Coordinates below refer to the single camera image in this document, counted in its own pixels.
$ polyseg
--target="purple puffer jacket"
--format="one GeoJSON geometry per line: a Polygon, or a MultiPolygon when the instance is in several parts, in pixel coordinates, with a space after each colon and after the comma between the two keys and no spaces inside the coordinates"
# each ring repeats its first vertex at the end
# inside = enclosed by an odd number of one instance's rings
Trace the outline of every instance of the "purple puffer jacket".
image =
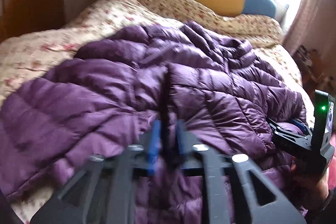
{"type": "MultiPolygon", "coordinates": [[[[170,125],[167,151],[173,153],[174,123],[183,119],[222,153],[248,154],[285,189],[291,156],[275,150],[265,119],[305,121],[305,106],[280,79],[248,41],[194,22],[180,30],[126,27],[6,99],[0,187],[14,198],[46,174],[64,183],[89,155],[120,154],[161,118],[170,125]]],[[[139,183],[136,223],[200,223],[201,178],[169,172],[162,158],[156,166],[155,177],[139,183]]]]}

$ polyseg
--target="pink curtain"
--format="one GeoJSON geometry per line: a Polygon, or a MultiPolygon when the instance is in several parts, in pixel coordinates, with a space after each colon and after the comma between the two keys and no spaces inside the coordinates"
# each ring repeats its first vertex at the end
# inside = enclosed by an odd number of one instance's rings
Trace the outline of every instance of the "pink curtain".
{"type": "Polygon", "coordinates": [[[291,55],[300,45],[317,49],[328,75],[336,78],[336,0],[301,0],[283,42],[291,55]]]}

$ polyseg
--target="floral comforter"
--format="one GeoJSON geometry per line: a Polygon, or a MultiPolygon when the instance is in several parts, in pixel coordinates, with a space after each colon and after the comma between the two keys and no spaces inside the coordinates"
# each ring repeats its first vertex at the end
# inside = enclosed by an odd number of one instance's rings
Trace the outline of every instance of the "floral comforter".
{"type": "MultiPolygon", "coordinates": [[[[294,60],[281,46],[283,33],[278,22],[258,15],[221,17],[194,0],[99,0],[63,29],[7,39],[0,44],[0,105],[23,82],[72,58],[90,41],[112,35],[128,25],[161,24],[178,28],[187,20],[194,20],[219,34],[247,38],[256,53],[283,77],[285,84],[303,95],[307,122],[313,123],[313,105],[301,86],[301,75],[294,60]]],[[[52,193],[52,185],[43,183],[12,207],[29,223],[52,193]]]]}

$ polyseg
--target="black bracket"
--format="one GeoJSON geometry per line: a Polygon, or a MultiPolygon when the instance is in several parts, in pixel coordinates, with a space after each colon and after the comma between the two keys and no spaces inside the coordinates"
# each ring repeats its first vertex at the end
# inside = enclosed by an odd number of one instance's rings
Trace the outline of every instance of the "black bracket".
{"type": "MultiPolygon", "coordinates": [[[[33,216],[31,224],[133,224],[140,177],[154,174],[161,122],[116,157],[94,155],[33,216]]],[[[245,154],[225,156],[176,125],[180,168],[203,177],[202,224],[231,224],[224,176],[231,184],[236,224],[305,224],[290,201],[245,154]]]]}
{"type": "Polygon", "coordinates": [[[305,174],[322,176],[334,155],[330,144],[335,99],[326,92],[315,91],[315,125],[311,130],[298,119],[288,122],[297,126],[304,135],[290,132],[267,118],[272,131],[272,141],[276,148],[300,160],[301,171],[305,174]]]}

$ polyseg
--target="small display screen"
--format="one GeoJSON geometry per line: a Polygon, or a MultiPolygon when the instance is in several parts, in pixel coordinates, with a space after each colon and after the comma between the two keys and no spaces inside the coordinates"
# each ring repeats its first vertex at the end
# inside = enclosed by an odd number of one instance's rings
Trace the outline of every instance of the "small display screen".
{"type": "Polygon", "coordinates": [[[328,133],[333,129],[333,119],[334,119],[334,102],[329,102],[329,109],[327,113],[327,122],[325,123],[324,133],[328,133]]]}

